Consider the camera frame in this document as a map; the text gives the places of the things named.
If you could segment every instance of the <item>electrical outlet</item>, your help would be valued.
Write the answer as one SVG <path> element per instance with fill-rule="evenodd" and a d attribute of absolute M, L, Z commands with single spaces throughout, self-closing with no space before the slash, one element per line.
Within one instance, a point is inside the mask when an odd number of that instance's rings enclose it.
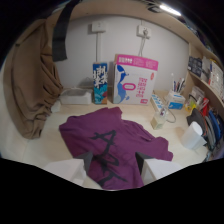
<path fill-rule="evenodd" d="M 151 29 L 149 27 L 146 27 L 146 26 L 142 26 L 142 25 L 139 25 L 137 27 L 137 36 L 139 37 L 145 37 L 144 36 L 144 30 L 147 30 L 148 31 L 148 34 L 147 34 L 147 39 L 149 39 L 152 35 L 152 32 L 151 32 Z"/>
<path fill-rule="evenodd" d="M 104 21 L 94 21 L 92 23 L 93 33 L 103 33 L 106 32 L 106 22 Z"/>

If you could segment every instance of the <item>blue and white poster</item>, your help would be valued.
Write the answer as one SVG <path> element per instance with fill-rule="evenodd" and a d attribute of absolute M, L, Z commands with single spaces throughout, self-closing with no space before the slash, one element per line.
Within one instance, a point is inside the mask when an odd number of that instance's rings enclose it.
<path fill-rule="evenodd" d="M 93 83 L 96 104 L 107 104 L 107 80 L 107 63 L 94 63 Z"/>

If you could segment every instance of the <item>power strip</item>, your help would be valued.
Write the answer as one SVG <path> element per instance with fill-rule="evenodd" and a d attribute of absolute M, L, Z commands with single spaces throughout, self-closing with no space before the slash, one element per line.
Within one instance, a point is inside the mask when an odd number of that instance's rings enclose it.
<path fill-rule="evenodd" d="M 155 109 L 155 111 L 160 111 L 164 106 L 163 101 L 155 94 L 152 94 L 151 103 Z"/>

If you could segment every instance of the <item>brown curtain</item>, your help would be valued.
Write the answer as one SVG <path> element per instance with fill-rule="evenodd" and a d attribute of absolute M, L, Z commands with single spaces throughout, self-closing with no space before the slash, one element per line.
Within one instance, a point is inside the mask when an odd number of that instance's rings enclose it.
<path fill-rule="evenodd" d="M 9 52 L 4 94 L 9 114 L 21 135 L 39 138 L 51 106 L 62 92 L 48 46 L 46 20 L 35 21 Z"/>

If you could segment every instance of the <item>black graphic print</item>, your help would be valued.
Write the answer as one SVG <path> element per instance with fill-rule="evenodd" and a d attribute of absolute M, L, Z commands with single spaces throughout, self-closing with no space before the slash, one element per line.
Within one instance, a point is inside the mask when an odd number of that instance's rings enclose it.
<path fill-rule="evenodd" d="M 115 158 L 114 156 L 112 156 L 109 153 L 109 149 L 110 146 L 114 145 L 114 137 L 116 136 L 116 131 L 111 131 L 108 132 L 106 134 L 99 134 L 99 133 L 95 133 L 95 136 L 92 137 L 91 139 L 93 140 L 97 140 L 97 139 L 102 139 L 103 141 L 105 141 L 107 143 L 106 149 L 103 151 L 102 154 L 99 155 L 95 155 L 93 156 L 93 161 L 96 160 L 100 163 L 103 174 L 108 171 L 109 175 L 105 178 L 103 178 L 102 180 L 98 181 L 98 184 L 102 187 L 107 181 L 111 180 L 113 177 L 116 177 L 120 180 L 123 180 L 125 182 L 127 182 L 126 179 L 121 178 L 119 175 L 117 175 L 116 173 L 114 173 L 112 170 L 110 170 L 108 168 L 108 164 L 114 165 L 114 166 L 119 166 L 119 161 L 117 158 Z"/>

